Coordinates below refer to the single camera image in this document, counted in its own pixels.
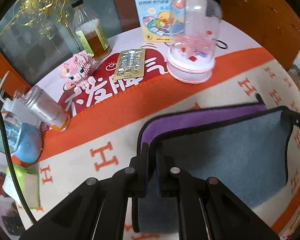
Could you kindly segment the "silver pill blister pack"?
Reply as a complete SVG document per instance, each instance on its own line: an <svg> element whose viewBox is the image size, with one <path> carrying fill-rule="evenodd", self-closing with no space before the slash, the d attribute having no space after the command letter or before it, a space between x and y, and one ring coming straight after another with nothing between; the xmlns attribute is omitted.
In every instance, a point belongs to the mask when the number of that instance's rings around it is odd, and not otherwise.
<svg viewBox="0 0 300 240"><path fill-rule="evenodd" d="M114 80L140 78L145 74L145 49L121 51L116 63Z"/></svg>

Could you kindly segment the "silver and orange can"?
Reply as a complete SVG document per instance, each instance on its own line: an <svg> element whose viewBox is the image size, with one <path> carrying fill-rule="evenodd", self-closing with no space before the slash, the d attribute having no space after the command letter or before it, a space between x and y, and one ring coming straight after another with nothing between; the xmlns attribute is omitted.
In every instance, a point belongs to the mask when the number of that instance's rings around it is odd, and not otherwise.
<svg viewBox="0 0 300 240"><path fill-rule="evenodd" d="M55 131L62 132L69 126L70 114L38 85L33 86L26 94L21 90L16 90L14 97L19 99L33 115Z"/></svg>

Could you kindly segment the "glass door with gold ornament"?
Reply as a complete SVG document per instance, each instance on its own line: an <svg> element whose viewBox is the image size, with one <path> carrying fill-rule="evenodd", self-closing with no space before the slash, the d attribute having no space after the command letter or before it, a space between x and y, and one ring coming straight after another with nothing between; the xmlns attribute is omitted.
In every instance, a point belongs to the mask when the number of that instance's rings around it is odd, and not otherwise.
<svg viewBox="0 0 300 240"><path fill-rule="evenodd" d="M73 29L78 0L16 0L0 21L0 50L34 85L83 47ZM97 13L106 37L121 33L114 0L83 0Z"/></svg>

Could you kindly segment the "pink dome snow globe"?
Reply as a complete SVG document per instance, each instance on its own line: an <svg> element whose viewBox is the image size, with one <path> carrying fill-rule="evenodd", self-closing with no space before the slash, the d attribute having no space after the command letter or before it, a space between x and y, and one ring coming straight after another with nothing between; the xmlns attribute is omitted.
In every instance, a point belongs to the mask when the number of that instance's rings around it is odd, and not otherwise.
<svg viewBox="0 0 300 240"><path fill-rule="evenodd" d="M214 0L172 0L167 70L190 84L204 83L212 76L222 21Z"/></svg>

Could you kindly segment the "blue cartoon duck box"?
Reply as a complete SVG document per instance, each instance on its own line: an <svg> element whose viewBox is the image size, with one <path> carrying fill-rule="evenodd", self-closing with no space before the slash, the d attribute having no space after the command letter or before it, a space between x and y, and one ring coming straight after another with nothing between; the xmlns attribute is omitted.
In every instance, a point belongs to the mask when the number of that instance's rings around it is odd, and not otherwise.
<svg viewBox="0 0 300 240"><path fill-rule="evenodd" d="M135 0L145 42L168 42L172 0Z"/></svg>

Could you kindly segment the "glass bottle with amber liquid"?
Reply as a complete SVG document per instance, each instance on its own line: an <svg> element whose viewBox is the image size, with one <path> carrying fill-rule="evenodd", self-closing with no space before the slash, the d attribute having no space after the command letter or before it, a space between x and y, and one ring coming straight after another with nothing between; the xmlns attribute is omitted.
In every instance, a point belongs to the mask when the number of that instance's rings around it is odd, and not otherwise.
<svg viewBox="0 0 300 240"><path fill-rule="evenodd" d="M83 0L71 6L74 10L73 29L85 52L95 60L106 57L111 47L97 13L85 5Z"/></svg>

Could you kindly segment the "purple and grey towel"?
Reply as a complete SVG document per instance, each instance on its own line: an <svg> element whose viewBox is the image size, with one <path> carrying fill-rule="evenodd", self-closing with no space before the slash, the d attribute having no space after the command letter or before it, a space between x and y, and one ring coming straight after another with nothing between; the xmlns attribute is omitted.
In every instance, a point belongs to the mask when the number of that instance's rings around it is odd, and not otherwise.
<svg viewBox="0 0 300 240"><path fill-rule="evenodd" d="M157 116L138 135L137 152L149 148L148 191L132 200L133 229L176 233L177 204L163 198L155 175L154 146L199 179L218 178L249 208L275 196L288 181L287 148L293 125L282 108L246 103Z"/></svg>

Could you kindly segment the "green tissue pack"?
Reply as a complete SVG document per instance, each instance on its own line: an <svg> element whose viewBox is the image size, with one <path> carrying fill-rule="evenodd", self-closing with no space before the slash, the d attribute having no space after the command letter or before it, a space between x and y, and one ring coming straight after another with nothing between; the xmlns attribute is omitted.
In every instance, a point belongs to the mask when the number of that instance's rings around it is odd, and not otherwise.
<svg viewBox="0 0 300 240"><path fill-rule="evenodd" d="M40 207L39 196L39 177L37 172L30 171L20 165L14 164L14 171L23 196L29 208L37 209ZM6 177L2 186L3 191L13 198L19 206L22 206L20 198L15 189L9 168L6 169Z"/></svg>

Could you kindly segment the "pink brick pig figure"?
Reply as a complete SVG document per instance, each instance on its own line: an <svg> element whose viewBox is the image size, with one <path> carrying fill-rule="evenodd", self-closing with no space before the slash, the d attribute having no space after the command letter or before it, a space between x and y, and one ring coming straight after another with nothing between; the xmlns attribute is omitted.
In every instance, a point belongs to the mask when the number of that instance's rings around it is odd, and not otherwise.
<svg viewBox="0 0 300 240"><path fill-rule="evenodd" d="M58 67L58 74L67 83L81 85L88 80L96 68L96 60L92 58L92 55L82 51L61 64Z"/></svg>

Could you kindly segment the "blue castle snow globe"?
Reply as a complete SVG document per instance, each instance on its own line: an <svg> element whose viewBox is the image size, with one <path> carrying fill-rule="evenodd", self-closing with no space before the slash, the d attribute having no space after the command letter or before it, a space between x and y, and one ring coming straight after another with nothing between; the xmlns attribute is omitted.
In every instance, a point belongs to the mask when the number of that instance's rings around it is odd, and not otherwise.
<svg viewBox="0 0 300 240"><path fill-rule="evenodd" d="M42 151L40 130L26 122L20 122L13 113L2 111L10 152L24 163L35 163Z"/></svg>

